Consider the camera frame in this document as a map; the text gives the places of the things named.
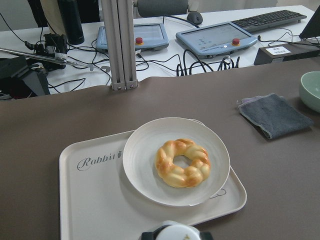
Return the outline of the black computer mouse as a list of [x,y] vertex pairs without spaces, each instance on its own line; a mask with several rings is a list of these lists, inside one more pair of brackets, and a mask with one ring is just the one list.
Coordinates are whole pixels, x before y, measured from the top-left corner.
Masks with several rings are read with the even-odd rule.
[[203,22],[203,17],[199,12],[191,11],[187,15],[187,20],[195,25],[200,25]]

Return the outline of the black box with label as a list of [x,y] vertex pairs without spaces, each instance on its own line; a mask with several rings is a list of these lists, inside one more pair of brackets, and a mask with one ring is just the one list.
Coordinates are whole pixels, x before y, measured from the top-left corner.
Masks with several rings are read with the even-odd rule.
[[320,49],[315,45],[286,43],[275,46],[260,47],[253,64],[257,66],[308,59],[317,57],[319,54]]

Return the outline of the black monitor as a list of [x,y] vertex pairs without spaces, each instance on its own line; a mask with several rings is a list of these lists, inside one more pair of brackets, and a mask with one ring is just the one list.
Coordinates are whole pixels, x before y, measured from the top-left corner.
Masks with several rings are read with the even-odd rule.
[[300,33],[300,39],[310,39],[320,36],[320,6],[316,9],[309,22]]

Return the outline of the mint green bowl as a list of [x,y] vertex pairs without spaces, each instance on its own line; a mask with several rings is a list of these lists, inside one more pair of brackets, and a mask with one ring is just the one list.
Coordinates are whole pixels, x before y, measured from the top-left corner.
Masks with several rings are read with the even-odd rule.
[[299,84],[299,96],[310,109],[320,112],[320,72],[311,71],[303,74]]

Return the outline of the white rectangular tray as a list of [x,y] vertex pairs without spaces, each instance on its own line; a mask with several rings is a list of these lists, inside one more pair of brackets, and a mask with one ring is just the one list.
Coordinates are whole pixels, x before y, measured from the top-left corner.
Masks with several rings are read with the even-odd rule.
[[194,206],[168,206],[139,193],[123,166],[124,148],[134,131],[77,142],[62,151],[62,239],[137,239],[166,220],[196,225],[245,206],[246,190],[231,165],[223,187]]

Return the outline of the aluminium frame post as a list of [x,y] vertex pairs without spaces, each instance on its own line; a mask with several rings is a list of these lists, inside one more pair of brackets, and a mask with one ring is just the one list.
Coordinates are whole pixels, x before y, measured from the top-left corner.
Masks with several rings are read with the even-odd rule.
[[134,44],[133,4],[131,0],[102,0],[114,91],[131,90],[138,86]]

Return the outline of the black keyboard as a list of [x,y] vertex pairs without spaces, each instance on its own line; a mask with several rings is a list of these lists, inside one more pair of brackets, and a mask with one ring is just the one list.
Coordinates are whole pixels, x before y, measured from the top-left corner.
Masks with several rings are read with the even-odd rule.
[[307,16],[290,10],[278,10],[232,21],[243,30],[253,33],[281,25],[300,22]]

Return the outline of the white round plate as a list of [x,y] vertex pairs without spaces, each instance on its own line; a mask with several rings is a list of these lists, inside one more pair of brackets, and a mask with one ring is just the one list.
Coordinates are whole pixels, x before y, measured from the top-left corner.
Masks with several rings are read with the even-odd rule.
[[[175,188],[157,173],[157,150],[168,140],[191,139],[205,148],[211,163],[209,177],[198,186]],[[195,119],[165,117],[145,123],[128,138],[123,150],[123,168],[133,187],[148,199],[167,206],[195,206],[215,195],[230,172],[228,150],[220,137]]]

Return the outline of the blue teach pendant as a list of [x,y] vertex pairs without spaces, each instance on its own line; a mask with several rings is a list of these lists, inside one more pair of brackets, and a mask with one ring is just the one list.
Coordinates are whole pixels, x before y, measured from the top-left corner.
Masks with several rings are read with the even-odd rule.
[[249,48],[258,41],[244,29],[232,22],[203,26],[176,33],[176,39],[200,59],[232,54]]
[[158,51],[169,46],[169,39],[163,23],[142,23],[133,27],[136,50]]

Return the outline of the black thermos bottle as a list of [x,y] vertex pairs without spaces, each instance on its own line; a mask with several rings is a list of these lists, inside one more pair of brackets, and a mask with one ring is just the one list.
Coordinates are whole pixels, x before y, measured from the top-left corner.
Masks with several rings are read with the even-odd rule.
[[67,41],[71,45],[80,45],[85,41],[80,13],[76,0],[58,0]]

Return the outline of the grey folded cloth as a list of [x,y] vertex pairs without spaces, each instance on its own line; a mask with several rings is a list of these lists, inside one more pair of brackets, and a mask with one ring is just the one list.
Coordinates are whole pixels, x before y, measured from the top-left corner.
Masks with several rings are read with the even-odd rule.
[[238,110],[251,124],[259,127],[268,139],[276,139],[314,124],[312,119],[275,93],[244,98],[239,102]]

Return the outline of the tea bottle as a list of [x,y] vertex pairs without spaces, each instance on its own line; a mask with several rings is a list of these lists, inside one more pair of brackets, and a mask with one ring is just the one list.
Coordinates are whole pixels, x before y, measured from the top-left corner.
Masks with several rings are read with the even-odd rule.
[[143,232],[139,240],[213,240],[210,232],[172,220],[165,220],[156,227]]

